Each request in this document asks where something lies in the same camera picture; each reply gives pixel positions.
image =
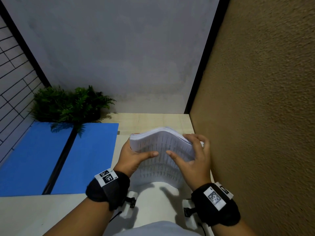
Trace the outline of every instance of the brown textured wall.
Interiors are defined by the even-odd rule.
[[[231,0],[190,114],[260,235],[315,235],[314,6]]]

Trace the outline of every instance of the light blue clothing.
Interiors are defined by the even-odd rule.
[[[175,223],[160,221],[138,228],[128,229],[114,236],[200,236],[199,234],[183,229]]]

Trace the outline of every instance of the person's left hand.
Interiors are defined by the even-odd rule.
[[[130,148],[130,138],[126,141],[120,151],[119,160],[113,170],[125,173],[129,178],[138,169],[141,162],[158,156],[157,151],[134,152]]]

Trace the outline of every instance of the person's right hand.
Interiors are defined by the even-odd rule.
[[[195,151],[195,160],[185,162],[179,155],[172,151],[166,151],[166,153],[179,167],[187,185],[194,191],[204,184],[211,183],[210,142],[205,136],[198,134],[183,134],[183,137],[192,143]]]

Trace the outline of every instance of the black cable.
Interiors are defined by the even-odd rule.
[[[207,236],[207,235],[206,235],[206,231],[204,230],[204,228],[203,228],[202,224],[201,224],[201,223],[198,223],[198,225],[202,228],[203,233],[204,233],[204,236]]]
[[[114,218],[116,218],[116,216],[120,215],[121,213],[122,211],[119,211],[113,218],[111,218],[111,220],[108,223],[110,223]]]

